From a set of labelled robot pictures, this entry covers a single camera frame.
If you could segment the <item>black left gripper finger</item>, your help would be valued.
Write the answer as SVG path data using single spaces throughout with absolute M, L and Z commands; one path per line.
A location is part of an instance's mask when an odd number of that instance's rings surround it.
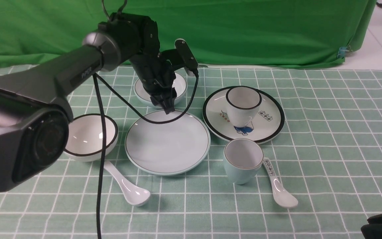
M 160 93 L 159 105 L 164 110 L 166 115 L 175 111 L 174 101 L 175 101 L 174 88 L 166 88 Z
M 150 94 L 150 100 L 155 107 L 160 109 L 165 109 L 165 94 L 164 93 Z

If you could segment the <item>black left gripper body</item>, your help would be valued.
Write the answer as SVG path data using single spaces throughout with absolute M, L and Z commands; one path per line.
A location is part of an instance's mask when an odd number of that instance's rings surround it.
M 130 63 L 150 96 L 176 97 L 176 90 L 173 88 L 176 75 L 169 61 L 137 53 L 130 58 Z

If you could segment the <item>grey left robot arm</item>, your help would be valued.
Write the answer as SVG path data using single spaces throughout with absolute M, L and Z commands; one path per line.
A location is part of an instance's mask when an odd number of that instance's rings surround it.
M 112 14 L 82 46 L 31 69 L 0 76 L 0 193 L 51 166 L 68 142 L 67 96 L 98 71 L 129 61 L 154 105 L 174 112 L 175 73 L 162 59 L 150 17 Z

